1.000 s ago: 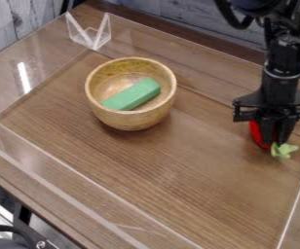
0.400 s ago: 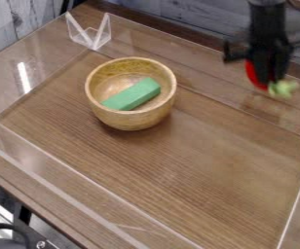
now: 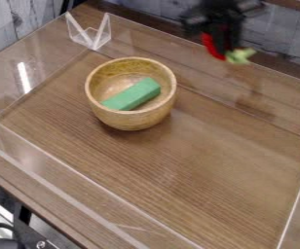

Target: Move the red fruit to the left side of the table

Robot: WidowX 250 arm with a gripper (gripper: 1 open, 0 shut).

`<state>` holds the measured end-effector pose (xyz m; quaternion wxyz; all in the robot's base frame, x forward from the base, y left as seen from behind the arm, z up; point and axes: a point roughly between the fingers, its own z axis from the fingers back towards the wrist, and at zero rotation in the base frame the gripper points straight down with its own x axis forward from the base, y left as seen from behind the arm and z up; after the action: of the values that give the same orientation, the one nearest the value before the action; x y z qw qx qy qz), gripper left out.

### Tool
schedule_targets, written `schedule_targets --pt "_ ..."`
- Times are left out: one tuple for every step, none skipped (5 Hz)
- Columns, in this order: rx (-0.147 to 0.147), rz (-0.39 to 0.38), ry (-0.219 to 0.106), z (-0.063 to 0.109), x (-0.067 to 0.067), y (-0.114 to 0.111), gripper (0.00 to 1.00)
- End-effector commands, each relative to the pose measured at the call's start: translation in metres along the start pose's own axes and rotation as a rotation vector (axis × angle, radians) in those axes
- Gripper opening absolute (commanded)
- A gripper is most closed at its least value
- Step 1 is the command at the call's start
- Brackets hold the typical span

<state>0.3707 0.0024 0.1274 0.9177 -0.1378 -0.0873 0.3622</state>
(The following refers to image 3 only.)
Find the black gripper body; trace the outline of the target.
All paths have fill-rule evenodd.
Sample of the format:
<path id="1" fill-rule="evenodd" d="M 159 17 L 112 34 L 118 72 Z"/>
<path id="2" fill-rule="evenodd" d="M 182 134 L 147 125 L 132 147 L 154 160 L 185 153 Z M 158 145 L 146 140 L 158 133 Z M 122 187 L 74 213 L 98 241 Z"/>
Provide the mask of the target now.
<path id="1" fill-rule="evenodd" d="M 185 29 L 202 29 L 214 22 L 242 21 L 263 9 L 263 0 L 199 0 L 178 19 Z"/>

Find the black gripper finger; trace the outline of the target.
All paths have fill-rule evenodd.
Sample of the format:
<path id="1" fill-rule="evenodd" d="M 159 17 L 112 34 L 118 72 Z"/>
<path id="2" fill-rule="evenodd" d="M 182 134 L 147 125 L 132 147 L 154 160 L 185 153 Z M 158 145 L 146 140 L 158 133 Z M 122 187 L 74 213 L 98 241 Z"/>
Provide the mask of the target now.
<path id="1" fill-rule="evenodd" d="M 225 55 L 229 49 L 227 25 L 222 23 L 213 23 L 210 32 L 217 53 L 219 55 Z"/>
<path id="2" fill-rule="evenodd" d="M 243 17 L 233 18 L 229 23 L 229 49 L 234 51 L 241 47 Z"/>

